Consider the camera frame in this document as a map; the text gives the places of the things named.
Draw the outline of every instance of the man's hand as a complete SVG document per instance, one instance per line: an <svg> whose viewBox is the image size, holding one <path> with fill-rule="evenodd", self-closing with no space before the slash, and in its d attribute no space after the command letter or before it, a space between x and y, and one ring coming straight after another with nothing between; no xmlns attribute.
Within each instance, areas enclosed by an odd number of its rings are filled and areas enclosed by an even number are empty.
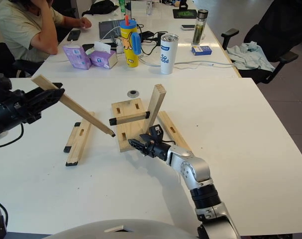
<svg viewBox="0 0 302 239"><path fill-rule="evenodd" d="M92 24L89 21L89 19L87 19L86 17L80 18L80 27L90 28L91 26L92 26Z"/></svg>

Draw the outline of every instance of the man's arm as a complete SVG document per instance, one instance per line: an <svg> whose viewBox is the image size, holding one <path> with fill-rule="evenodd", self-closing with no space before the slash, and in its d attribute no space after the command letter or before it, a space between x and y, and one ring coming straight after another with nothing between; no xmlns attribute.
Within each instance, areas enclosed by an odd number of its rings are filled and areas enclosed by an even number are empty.
<svg viewBox="0 0 302 239"><path fill-rule="evenodd" d="M31 0L38 8L40 8L42 27L41 32L36 34L30 44L38 50L48 54L58 53L58 39L56 27L52 19L51 9L46 0Z"/></svg>
<svg viewBox="0 0 302 239"><path fill-rule="evenodd" d="M80 19L77 19L68 16L63 16L61 25L66 28L72 28L72 27L90 28L91 22L86 17L81 17Z"/></svg>

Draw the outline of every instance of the round metal grommet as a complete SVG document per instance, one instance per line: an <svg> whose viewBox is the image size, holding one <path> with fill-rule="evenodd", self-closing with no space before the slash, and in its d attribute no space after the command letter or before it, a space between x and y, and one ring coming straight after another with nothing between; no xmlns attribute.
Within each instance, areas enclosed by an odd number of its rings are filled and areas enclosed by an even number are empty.
<svg viewBox="0 0 302 239"><path fill-rule="evenodd" d="M140 94L137 90L131 90L127 93L127 96L129 96L130 98L136 98L138 97Z"/></svg>

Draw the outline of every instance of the beige t-shirt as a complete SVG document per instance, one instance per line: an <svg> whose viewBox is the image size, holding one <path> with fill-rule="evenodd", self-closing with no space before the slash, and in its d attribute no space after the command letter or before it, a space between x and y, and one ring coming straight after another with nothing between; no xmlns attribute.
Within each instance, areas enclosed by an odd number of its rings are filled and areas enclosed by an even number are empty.
<svg viewBox="0 0 302 239"><path fill-rule="evenodd" d="M63 16L51 8L55 25L60 25ZM41 14L36 16L28 12L20 3L2 0L0 3L0 30L4 41L15 59L41 62L47 59L48 53L30 45L32 38L41 32Z"/></svg>

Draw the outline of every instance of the wooden plank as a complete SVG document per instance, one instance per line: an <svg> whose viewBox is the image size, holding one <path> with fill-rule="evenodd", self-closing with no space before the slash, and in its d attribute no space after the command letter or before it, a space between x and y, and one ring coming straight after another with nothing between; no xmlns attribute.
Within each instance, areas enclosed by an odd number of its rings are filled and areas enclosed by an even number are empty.
<svg viewBox="0 0 302 239"><path fill-rule="evenodd" d="M81 158L83 150L86 145L86 141L91 128L91 123L86 119L82 119L80 126L78 127L76 137L72 144L66 166L76 166Z"/></svg>
<svg viewBox="0 0 302 239"><path fill-rule="evenodd" d="M129 101L113 103L112 112L113 115L118 118L144 113L145 110L141 99L136 98ZM125 152L133 149L133 147L128 143L127 140L130 138L135 138L137 140L140 139L140 134L144 133L142 128L144 120L145 119L137 120L116 126L117 140L119 143L120 152Z"/></svg>
<svg viewBox="0 0 302 239"><path fill-rule="evenodd" d="M161 104L164 100L165 94L166 94L166 90L161 84L154 86L151 101L147 109L147 111L150 112L150 117L144 121L144 125L143 125L144 133L148 133L149 127L151 127L154 124L157 113L159 112Z"/></svg>
<svg viewBox="0 0 302 239"><path fill-rule="evenodd" d="M52 84L49 80L47 80L42 75L37 76L36 78L32 79L32 81L38 85L43 90L52 90L57 89L57 87ZM80 106L77 102L72 100L69 96L66 94L63 94L63 96L59 100L61 103L63 103L65 106L76 112L78 115L80 115L82 118L86 119L90 123L92 123L94 126L99 128L102 132L111 135L112 137L115 136L114 132L108 128L104 123L102 123L100 120L92 116L86 109L84 109L82 106Z"/></svg>
<svg viewBox="0 0 302 239"><path fill-rule="evenodd" d="M137 120L144 120L144 119L148 119L150 117L150 112L142 112L142 113L136 113L133 115L129 115L129 116L121 116L121 117L117 117L117 118L111 118L109 119L110 125L117 125L117 124L122 124L122 123L129 123L129 122L133 122L133 121L137 121Z"/></svg>
<svg viewBox="0 0 302 239"><path fill-rule="evenodd" d="M75 141L77 130L78 130L78 127L80 126L80 124L81 124L80 122L76 122L75 126L73 126L71 134L70 134L69 139L68 139L68 142L67 142L67 144L66 144L66 146L63 150L65 153L70 153L72 144Z"/></svg>
<svg viewBox="0 0 302 239"><path fill-rule="evenodd" d="M168 114L165 111L160 111L157 117L159 118L161 125L163 126L164 130L169 135L171 140L174 140L177 146L186 148L191 151L191 148L187 145L186 141L184 140L176 126L173 124Z"/></svg>

